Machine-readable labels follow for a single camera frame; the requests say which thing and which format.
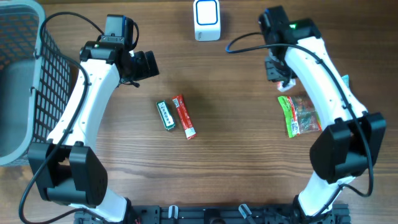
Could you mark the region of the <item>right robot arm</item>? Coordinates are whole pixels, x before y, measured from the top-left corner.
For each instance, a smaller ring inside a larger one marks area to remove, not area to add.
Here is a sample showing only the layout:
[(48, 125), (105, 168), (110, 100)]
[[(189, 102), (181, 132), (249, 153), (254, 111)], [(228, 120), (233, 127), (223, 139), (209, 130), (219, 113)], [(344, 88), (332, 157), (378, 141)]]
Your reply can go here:
[(344, 84), (331, 62), (322, 35), (311, 19), (290, 21), (282, 6), (259, 16), (269, 56), (267, 79), (287, 85), (298, 78), (317, 113), (322, 133), (310, 148), (314, 172), (294, 199), (292, 219), (310, 223), (324, 219), (332, 203), (364, 172), (373, 191), (373, 167), (386, 130), (380, 113), (368, 113)]

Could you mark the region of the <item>dark green gum pack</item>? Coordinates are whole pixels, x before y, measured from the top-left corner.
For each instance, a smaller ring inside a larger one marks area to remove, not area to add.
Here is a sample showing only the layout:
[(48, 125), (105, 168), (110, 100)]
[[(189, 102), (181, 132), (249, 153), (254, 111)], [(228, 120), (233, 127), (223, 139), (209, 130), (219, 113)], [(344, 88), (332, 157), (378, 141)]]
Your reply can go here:
[(161, 120), (163, 122), (164, 128), (167, 131), (170, 131), (175, 127), (175, 121), (174, 118), (169, 110), (169, 107), (167, 103), (163, 101), (158, 101), (156, 103), (156, 107), (158, 109), (158, 112), (160, 114)]

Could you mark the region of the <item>green snack bag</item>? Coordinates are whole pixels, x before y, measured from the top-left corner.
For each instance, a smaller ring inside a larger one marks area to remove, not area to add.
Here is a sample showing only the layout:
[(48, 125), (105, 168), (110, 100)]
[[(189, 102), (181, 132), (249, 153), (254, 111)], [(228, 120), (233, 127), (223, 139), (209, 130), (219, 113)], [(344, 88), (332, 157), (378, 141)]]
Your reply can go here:
[(317, 111), (307, 95), (284, 95), (277, 99), (284, 112), (289, 138), (322, 130)]

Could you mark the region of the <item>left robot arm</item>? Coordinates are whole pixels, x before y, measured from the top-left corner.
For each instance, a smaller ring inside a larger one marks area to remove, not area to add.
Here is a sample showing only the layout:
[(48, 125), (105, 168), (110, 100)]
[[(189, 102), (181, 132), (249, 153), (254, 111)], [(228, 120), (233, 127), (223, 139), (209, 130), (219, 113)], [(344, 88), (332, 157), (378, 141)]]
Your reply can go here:
[(64, 112), (45, 142), (29, 146), (28, 160), (42, 200), (69, 206), (101, 223), (137, 223), (131, 201), (108, 187), (108, 174), (95, 154), (100, 122), (113, 91), (139, 86), (159, 74), (153, 52), (137, 51), (139, 28), (130, 18), (108, 15), (95, 41), (75, 62), (79, 71)]

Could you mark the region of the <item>teal white snack packet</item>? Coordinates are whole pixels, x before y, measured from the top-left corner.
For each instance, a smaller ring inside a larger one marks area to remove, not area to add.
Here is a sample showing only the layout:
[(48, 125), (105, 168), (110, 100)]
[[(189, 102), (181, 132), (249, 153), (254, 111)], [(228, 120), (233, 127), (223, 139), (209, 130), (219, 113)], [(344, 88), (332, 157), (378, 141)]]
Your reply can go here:
[(343, 76), (341, 77), (341, 79), (343, 80), (343, 83), (345, 84), (345, 86), (346, 86), (348, 89), (350, 89), (350, 87), (349, 87), (349, 75), (343, 75)]

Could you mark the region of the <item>red long stick packet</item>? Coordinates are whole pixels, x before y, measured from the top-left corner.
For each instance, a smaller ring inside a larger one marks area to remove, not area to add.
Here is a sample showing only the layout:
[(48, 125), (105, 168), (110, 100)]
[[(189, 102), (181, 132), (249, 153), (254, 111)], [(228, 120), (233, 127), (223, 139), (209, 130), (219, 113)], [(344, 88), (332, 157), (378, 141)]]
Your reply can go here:
[(177, 95), (177, 96), (173, 97), (172, 101), (177, 109), (177, 113), (180, 117), (186, 138), (187, 139), (194, 138), (197, 135), (197, 133), (193, 127), (193, 123), (190, 119), (190, 115), (185, 106), (183, 95)]

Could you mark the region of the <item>red small box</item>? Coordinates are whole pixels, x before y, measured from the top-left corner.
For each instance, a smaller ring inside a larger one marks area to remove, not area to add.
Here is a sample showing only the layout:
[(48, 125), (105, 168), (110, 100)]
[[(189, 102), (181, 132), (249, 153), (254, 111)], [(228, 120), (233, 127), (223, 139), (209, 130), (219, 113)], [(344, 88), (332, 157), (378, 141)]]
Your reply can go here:
[(277, 89), (280, 92), (285, 92), (290, 90), (296, 85), (295, 79), (290, 79), (289, 81), (279, 81), (277, 82)]

